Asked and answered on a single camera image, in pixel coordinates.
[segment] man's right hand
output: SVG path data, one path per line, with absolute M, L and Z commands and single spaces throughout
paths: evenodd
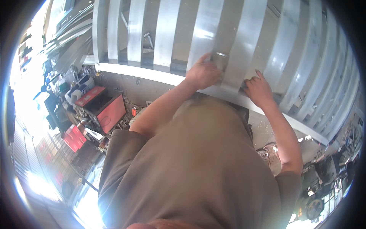
M 262 110 L 277 106 L 268 82 L 260 71 L 255 70 L 255 72 L 259 78 L 253 76 L 251 80 L 244 80 L 244 83 L 247 85 L 247 88 L 244 89 L 245 93 Z
M 195 90 L 205 89 L 214 85 L 220 79 L 221 71 L 213 61 L 205 62 L 210 57 L 210 53 L 203 55 L 188 71 L 186 81 Z

